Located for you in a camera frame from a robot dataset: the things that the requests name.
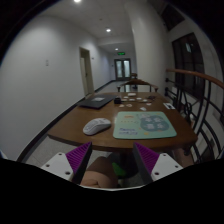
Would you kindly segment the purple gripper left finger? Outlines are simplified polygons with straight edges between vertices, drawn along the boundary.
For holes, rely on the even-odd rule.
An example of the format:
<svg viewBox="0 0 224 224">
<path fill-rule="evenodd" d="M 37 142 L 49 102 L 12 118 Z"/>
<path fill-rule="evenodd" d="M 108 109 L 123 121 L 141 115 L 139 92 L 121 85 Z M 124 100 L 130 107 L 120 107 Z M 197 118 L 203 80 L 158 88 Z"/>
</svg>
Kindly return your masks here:
<svg viewBox="0 0 224 224">
<path fill-rule="evenodd" d="M 80 184 L 92 154 L 92 143 L 85 143 L 68 153 L 59 152 L 42 169 L 65 180 Z"/>
</svg>

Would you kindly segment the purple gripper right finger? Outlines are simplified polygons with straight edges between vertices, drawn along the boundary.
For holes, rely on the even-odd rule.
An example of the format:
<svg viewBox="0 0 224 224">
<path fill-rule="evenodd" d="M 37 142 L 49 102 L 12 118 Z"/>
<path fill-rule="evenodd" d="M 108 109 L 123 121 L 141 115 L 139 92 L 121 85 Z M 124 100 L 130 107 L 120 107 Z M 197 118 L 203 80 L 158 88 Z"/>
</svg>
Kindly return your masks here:
<svg viewBox="0 0 224 224">
<path fill-rule="evenodd" d="M 158 154 L 139 143 L 133 145 L 133 154 L 144 183 L 157 181 L 182 169 L 167 153 Z"/>
</svg>

